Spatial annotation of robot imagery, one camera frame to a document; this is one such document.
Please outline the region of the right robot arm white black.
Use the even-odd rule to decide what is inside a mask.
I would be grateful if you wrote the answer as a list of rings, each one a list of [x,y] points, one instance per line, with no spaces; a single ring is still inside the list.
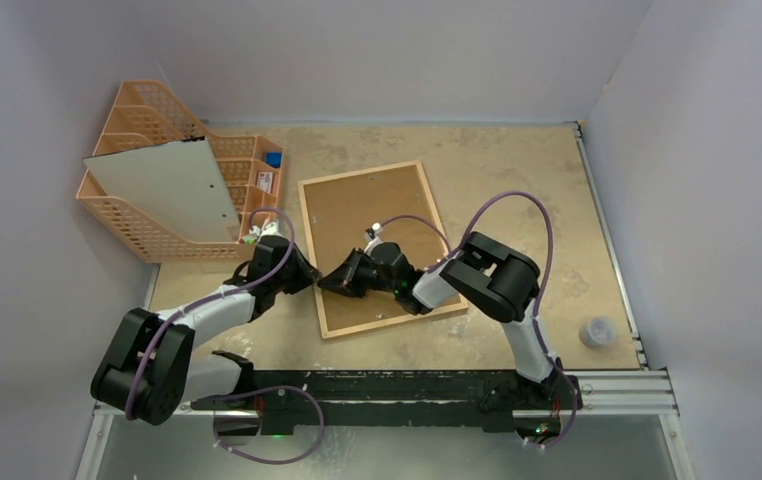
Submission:
[[[370,290],[390,293],[412,315],[425,315],[452,296],[464,297],[502,325],[520,397],[541,407],[555,397],[577,401],[579,396],[577,380],[564,373],[536,318],[539,276],[531,258],[473,232],[458,253],[432,271],[412,265],[398,244],[374,237],[364,249],[354,249],[318,286],[350,298],[362,298]]]

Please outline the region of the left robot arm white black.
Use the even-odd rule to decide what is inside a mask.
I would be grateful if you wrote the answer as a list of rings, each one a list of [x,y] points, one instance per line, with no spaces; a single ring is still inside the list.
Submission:
[[[97,367],[90,394],[129,420],[160,425],[183,403],[217,396],[241,409],[254,399],[253,365],[224,351],[193,360],[196,348],[259,319],[279,295],[299,293],[321,274],[287,238],[265,235],[251,259],[212,293],[175,308],[129,310]]]

